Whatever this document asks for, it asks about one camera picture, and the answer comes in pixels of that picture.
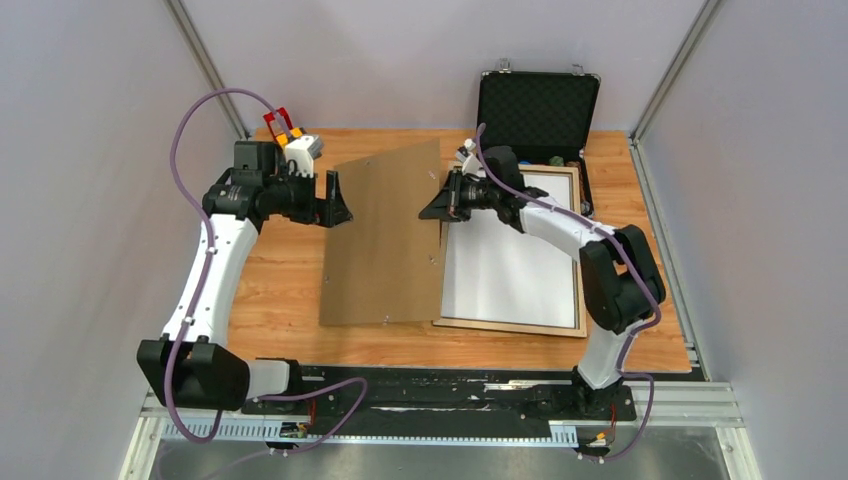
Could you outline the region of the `brown backing board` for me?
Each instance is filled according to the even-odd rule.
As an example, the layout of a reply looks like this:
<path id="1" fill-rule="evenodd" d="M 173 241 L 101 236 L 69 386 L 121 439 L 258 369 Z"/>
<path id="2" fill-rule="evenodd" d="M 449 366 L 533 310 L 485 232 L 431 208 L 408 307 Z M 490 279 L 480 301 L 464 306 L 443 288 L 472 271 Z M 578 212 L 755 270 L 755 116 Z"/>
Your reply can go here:
<path id="1" fill-rule="evenodd" d="M 336 170 L 352 219 L 327 232 L 320 325 L 439 317 L 442 226 L 419 217 L 443 184 L 439 142 L 384 151 Z"/>

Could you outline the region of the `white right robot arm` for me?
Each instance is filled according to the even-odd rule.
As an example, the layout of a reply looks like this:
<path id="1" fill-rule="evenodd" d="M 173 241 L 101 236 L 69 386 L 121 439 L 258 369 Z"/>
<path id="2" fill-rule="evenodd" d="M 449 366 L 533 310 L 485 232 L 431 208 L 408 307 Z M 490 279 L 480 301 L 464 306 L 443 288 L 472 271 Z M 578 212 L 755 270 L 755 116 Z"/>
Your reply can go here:
<path id="1" fill-rule="evenodd" d="M 527 185 L 509 146 L 481 153 L 463 146 L 458 158 L 460 165 L 449 171 L 419 219 L 459 223 L 476 210 L 491 210 L 501 223 L 577 263 L 594 326 L 573 370 L 571 403 L 584 417 L 598 416 L 629 376 L 624 363 L 635 338 L 662 319 L 667 293 L 646 234 L 635 225 L 613 228 L 590 220 Z"/>

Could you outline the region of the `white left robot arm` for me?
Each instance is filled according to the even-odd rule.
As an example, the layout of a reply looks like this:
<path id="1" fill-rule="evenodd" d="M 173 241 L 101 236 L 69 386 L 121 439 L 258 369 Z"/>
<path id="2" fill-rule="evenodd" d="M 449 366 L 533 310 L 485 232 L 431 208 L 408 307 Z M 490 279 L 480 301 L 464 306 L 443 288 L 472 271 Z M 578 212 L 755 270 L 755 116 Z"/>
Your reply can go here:
<path id="1" fill-rule="evenodd" d="M 187 283 L 160 337 L 142 341 L 136 354 L 163 406 L 236 411 L 266 396 L 283 413 L 304 405 L 307 389 L 297 361 L 247 361 L 227 342 L 244 266 L 270 217 L 323 228 L 352 218 L 337 172 L 326 174 L 325 197 L 316 194 L 314 164 L 322 150 L 316 134 L 284 145 L 238 141 L 232 167 L 192 203 L 201 220 Z"/>

